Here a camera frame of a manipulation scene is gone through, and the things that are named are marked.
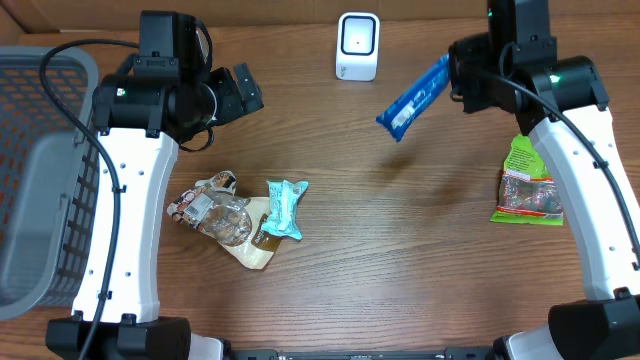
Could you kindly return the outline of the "blue cookie packet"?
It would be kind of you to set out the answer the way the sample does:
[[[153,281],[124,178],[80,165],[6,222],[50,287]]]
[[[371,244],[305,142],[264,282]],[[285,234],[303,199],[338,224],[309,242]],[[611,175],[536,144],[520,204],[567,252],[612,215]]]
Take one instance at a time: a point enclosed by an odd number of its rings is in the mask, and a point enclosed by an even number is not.
[[[447,88],[450,82],[449,55],[442,56],[389,108],[376,117],[396,142]]]

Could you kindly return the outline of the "teal snack packet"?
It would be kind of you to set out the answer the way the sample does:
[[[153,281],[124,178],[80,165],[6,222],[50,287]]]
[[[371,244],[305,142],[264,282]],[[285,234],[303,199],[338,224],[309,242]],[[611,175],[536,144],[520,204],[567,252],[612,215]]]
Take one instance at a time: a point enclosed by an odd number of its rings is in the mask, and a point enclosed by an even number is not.
[[[288,180],[281,182],[268,181],[269,209],[267,220],[262,229],[274,236],[302,239],[302,233],[296,223],[298,203],[305,194],[309,182],[292,183]]]

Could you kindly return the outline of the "beige cookie pouch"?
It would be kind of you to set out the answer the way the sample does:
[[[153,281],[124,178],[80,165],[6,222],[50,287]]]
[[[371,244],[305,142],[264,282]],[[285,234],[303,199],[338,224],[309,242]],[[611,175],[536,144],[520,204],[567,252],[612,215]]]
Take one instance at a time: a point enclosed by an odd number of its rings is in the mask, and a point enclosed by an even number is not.
[[[229,170],[200,180],[166,209],[183,223],[214,239],[243,266],[262,270],[278,249],[281,238],[262,229],[270,215],[266,197],[239,197],[236,176]]]

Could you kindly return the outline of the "green gummy candy bag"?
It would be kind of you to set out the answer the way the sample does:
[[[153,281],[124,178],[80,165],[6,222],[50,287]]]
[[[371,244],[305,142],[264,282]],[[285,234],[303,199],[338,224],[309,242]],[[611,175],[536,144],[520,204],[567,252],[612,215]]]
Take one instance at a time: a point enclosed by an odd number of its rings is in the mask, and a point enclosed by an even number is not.
[[[561,226],[559,193],[531,140],[517,135],[503,163],[494,223]]]

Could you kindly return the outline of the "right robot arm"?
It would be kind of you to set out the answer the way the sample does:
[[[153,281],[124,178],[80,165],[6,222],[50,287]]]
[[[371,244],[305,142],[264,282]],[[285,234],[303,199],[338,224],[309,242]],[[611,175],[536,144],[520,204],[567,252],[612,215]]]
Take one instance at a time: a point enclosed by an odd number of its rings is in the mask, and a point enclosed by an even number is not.
[[[609,97],[585,56],[560,59],[544,1],[490,0],[486,32],[449,49],[468,113],[516,117],[558,190],[580,256],[582,300],[497,339],[491,359],[618,359],[639,352],[639,204],[616,147]]]

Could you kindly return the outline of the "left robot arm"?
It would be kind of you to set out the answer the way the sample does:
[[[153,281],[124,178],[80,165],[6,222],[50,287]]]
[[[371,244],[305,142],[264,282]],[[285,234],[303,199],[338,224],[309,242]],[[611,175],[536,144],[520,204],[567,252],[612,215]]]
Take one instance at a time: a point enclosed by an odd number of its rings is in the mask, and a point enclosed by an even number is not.
[[[64,359],[226,359],[229,344],[160,315],[157,257],[168,181],[198,133],[260,110],[246,64],[214,68],[204,23],[145,11],[131,56],[92,96],[87,141],[100,155],[88,260],[67,318],[47,348]]]

